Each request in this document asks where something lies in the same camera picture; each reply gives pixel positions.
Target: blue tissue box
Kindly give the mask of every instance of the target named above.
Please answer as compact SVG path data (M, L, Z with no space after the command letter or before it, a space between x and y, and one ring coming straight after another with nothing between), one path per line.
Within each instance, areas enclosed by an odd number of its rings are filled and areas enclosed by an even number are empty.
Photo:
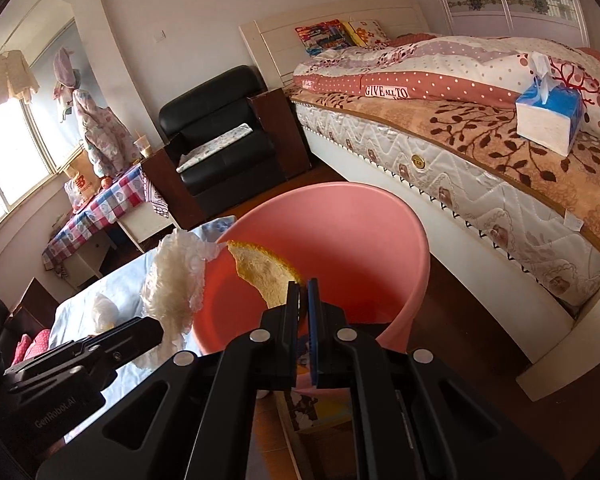
M540 80L536 78L516 100L518 135L568 156L584 114L580 92L558 86L543 103L539 91Z

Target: bed frame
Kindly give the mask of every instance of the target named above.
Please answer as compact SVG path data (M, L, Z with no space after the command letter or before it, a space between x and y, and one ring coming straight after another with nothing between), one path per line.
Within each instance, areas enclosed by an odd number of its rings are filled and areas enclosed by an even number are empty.
M416 0L345 0L254 20L241 25L240 32L269 89L291 83L293 70L308 58L294 29L334 19L376 20L390 38L429 32ZM559 390L600 363L600 290L574 321L544 287L521 272L520 264L498 254L433 197L317 132L304 132L311 151L347 180L388 190L417 213L431 253L531 361L517 381L532 400Z

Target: mattress button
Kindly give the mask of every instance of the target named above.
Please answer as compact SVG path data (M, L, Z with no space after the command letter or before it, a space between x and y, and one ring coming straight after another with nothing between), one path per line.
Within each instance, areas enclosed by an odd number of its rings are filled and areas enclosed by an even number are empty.
M424 170L425 163L424 163L424 159L421 156L411 155L411 161L413 162L413 165L416 168L418 168L419 170Z

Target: hanging clothes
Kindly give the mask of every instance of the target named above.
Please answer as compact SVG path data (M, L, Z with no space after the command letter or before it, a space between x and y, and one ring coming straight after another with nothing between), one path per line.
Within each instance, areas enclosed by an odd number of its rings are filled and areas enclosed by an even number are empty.
M11 97L29 103L31 93L39 89L40 85L21 51L0 54L0 105Z
M66 115L67 106L72 104L93 171L99 177L115 177L140 160L140 151L111 108L99 107L88 91L78 88L80 74L72 68L70 55L71 51L62 47L54 57L54 74L58 80L54 99L59 102L61 119Z
M111 108L99 107L89 92L78 89L74 90L74 109L80 134L97 176L115 177L140 160L140 151L129 130Z

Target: light blue sheet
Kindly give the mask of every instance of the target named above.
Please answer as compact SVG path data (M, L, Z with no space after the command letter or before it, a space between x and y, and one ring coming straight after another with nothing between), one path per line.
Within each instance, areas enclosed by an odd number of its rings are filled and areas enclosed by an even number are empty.
M193 232L203 240L215 242L224 231L231 227L234 221L235 216L218 218L193 229ZM141 316L140 290L154 261L155 251L156 249L151 250L125 266L114 270L61 304L56 310L56 322L51 328L49 348L55 348L67 341L82 339L94 333L91 305L98 292L104 294L116 304L120 312L118 318L120 322L128 321L135 316ZM200 355L200 348L192 333L189 333L185 338L185 349ZM133 363L120 367L116 380L113 381L111 386L102 391L106 401L105 405L72 430L65 437L65 440L69 441L79 434L150 374L150 370L141 370Z

